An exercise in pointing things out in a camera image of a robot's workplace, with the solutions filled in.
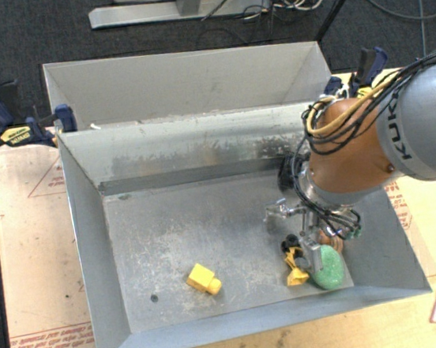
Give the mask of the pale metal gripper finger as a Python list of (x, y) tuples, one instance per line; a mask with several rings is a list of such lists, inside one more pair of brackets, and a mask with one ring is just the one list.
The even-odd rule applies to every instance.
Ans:
[(284, 198), (280, 198), (274, 203), (265, 206), (264, 223), (268, 234), (281, 233), (287, 229), (288, 215)]
[(315, 275), (323, 268), (321, 245), (313, 238), (299, 238), (297, 241), (298, 248), (294, 255), (295, 266), (302, 271)]

